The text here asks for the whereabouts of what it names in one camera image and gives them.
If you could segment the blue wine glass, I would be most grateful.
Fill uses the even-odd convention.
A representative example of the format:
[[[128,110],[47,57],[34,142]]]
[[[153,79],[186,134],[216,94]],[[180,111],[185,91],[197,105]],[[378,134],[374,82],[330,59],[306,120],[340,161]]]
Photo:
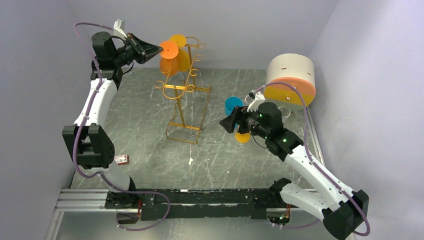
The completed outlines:
[[[236,97],[236,96],[228,97],[224,102],[225,115],[229,116],[234,110],[234,107],[242,107],[242,106],[243,106],[243,102],[239,97]]]

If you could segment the orange wine glass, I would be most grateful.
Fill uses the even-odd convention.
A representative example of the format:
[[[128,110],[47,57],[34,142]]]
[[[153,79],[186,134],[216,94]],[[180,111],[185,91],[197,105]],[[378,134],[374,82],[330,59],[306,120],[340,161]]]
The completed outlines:
[[[173,77],[177,74],[179,64],[177,61],[177,55],[179,48],[177,44],[171,40],[166,40],[159,45],[162,48],[160,52],[159,68],[160,71],[169,77]]]

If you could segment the clear wine glass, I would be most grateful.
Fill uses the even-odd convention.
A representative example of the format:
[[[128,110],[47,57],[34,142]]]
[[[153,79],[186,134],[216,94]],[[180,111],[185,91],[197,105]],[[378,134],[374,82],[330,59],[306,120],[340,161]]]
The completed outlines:
[[[281,113],[281,119],[283,122],[285,122],[291,115],[291,110],[286,106],[279,106],[278,110]]]
[[[255,99],[256,99],[256,97],[255,97],[255,95],[253,94],[248,94],[248,95],[246,95],[245,96],[245,98],[244,98],[244,101],[248,104],[248,105],[250,105],[253,101],[255,101]]]

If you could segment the gold wire glass rack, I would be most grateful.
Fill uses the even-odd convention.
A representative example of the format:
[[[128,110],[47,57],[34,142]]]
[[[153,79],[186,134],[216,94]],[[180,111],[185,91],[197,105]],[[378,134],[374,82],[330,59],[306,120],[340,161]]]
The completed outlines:
[[[162,95],[168,99],[175,101],[174,112],[171,119],[168,121],[165,128],[165,136],[169,140],[179,141],[189,144],[197,144],[199,135],[201,132],[201,126],[193,126],[186,123],[183,106],[181,103],[182,98],[186,94],[192,94],[194,92],[203,92],[206,93],[205,105],[202,110],[202,117],[200,124],[203,124],[205,119],[206,107],[209,102],[209,95],[212,91],[212,87],[202,87],[196,83],[196,76],[199,74],[199,69],[195,67],[195,63],[202,60],[202,55],[199,54],[199,50],[202,50],[206,47],[205,43],[200,42],[194,36],[185,36],[187,39],[187,44],[183,48],[188,52],[190,60],[190,68],[188,71],[181,72],[178,69],[178,72],[174,76],[164,75],[159,66],[160,72],[165,76],[165,80],[158,80],[154,83],[156,89],[162,90]],[[194,140],[186,140],[183,138],[177,138],[170,135],[170,128],[189,130],[194,132]]]

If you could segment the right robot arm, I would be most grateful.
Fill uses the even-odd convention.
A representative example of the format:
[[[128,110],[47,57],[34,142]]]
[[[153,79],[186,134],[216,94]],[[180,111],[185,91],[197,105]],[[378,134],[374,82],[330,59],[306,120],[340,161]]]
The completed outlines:
[[[312,193],[288,182],[270,193],[270,202],[275,207],[287,203],[306,211],[322,221],[326,230],[338,240],[356,234],[362,223],[369,225],[368,194],[353,190],[324,167],[309,152],[307,143],[284,127],[281,111],[274,103],[261,103],[255,111],[236,106],[219,124],[228,133],[233,133],[238,126],[238,133],[264,139],[273,155],[293,167],[316,190]]]

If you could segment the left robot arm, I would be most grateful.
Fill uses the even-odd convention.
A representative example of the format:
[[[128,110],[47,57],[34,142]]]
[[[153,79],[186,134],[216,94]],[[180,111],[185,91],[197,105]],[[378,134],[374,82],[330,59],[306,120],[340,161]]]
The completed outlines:
[[[126,208],[134,207],[139,200],[134,181],[124,173],[115,157],[115,146],[103,129],[106,116],[121,85],[124,65],[144,64],[163,48],[147,43],[128,33],[124,45],[117,48],[115,36],[106,31],[91,37],[91,84],[84,107],[73,125],[65,126],[62,136],[69,150],[74,168],[83,178],[99,176]]]

